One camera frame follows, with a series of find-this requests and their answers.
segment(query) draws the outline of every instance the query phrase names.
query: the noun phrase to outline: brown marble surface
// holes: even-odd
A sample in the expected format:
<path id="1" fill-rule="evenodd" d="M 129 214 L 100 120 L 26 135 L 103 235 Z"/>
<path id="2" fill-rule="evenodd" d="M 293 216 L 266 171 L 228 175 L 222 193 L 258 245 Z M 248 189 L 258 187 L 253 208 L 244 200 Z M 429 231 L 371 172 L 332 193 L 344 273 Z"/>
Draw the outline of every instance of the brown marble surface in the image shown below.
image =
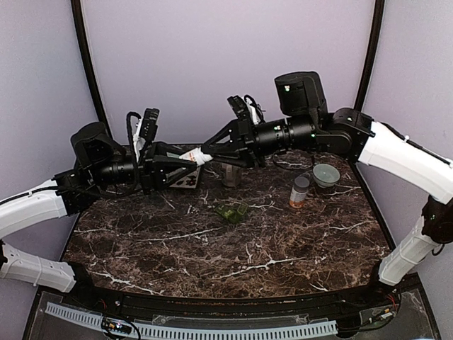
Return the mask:
<path id="1" fill-rule="evenodd" d="M 312 184 L 305 205 L 289 206 L 292 179 L 311 165 L 302 152 L 262 169 L 244 169 L 238 188 L 223 187 L 208 164 L 198 189 L 168 189 L 99 200 L 80 218 L 66 261 L 84 264 L 101 287 L 194 298 L 268 298 L 363 285 L 389 253 L 384 235 L 348 164 L 331 155 L 337 186 Z M 220 203 L 249 205 L 232 225 Z"/>

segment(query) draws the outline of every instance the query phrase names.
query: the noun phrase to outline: green object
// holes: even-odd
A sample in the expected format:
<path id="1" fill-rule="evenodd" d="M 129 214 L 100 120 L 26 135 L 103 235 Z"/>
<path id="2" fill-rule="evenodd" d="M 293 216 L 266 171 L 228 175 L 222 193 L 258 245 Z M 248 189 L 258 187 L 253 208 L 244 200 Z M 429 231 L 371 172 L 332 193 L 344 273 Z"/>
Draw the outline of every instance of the green object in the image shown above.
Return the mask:
<path id="1" fill-rule="evenodd" d="M 215 212 L 231 223 L 239 223 L 247 212 L 248 205 L 241 203 L 237 209 L 231 205 L 221 204 L 215 208 Z"/>

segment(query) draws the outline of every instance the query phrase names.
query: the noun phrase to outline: gray wall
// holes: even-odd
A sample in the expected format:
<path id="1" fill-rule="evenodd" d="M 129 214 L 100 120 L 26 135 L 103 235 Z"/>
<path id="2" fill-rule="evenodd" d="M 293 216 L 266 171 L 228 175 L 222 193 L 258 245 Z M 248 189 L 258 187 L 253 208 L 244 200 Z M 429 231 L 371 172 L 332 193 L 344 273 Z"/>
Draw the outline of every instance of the gray wall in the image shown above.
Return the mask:
<path id="1" fill-rule="evenodd" d="M 125 114 L 161 109 L 157 139 L 204 142 L 249 93 L 281 116 L 273 79 L 316 70 L 328 107 L 351 106 L 373 0 L 84 1 L 93 63 L 115 138 Z"/>
<path id="2" fill-rule="evenodd" d="M 364 112 L 453 159 L 453 2 L 387 1 Z M 362 169 L 396 241 L 427 194 L 380 170 Z M 453 339 L 453 247 L 417 267 L 443 339 Z"/>
<path id="3" fill-rule="evenodd" d="M 70 136 L 96 119 L 69 1 L 0 1 L 0 200 L 74 164 Z M 5 241 L 58 259 L 73 218 L 17 232 Z M 0 339 L 22 339 L 31 284 L 0 280 Z"/>

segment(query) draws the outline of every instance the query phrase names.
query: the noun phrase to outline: table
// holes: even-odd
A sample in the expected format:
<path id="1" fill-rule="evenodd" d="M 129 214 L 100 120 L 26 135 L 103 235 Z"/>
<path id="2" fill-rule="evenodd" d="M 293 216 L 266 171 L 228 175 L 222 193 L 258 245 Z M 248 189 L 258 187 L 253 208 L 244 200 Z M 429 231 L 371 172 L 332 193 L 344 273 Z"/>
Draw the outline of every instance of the table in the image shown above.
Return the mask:
<path id="1" fill-rule="evenodd" d="M 86 266 L 97 286 L 187 298 L 269 298 L 364 285 L 390 250 L 349 164 L 335 166 L 333 188 L 313 184 L 302 209 L 289 206 L 292 180 L 311 166 L 303 152 L 244 169 L 241 185 L 225 188 L 221 165 L 207 164 L 195 190 L 168 189 L 99 200 L 84 212 L 65 261 Z M 229 224 L 214 209 L 248 204 Z"/>

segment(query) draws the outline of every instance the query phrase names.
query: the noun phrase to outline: white bowl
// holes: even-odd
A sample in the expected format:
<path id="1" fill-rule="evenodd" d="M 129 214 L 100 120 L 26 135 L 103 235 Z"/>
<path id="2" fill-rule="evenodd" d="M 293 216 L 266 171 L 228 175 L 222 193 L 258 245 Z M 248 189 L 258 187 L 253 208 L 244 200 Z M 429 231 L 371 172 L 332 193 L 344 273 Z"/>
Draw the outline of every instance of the white bowl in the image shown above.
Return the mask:
<path id="1" fill-rule="evenodd" d="M 318 164 L 313 168 L 313 177 L 321 188 L 329 188 L 338 183 L 340 172 L 329 164 Z"/>

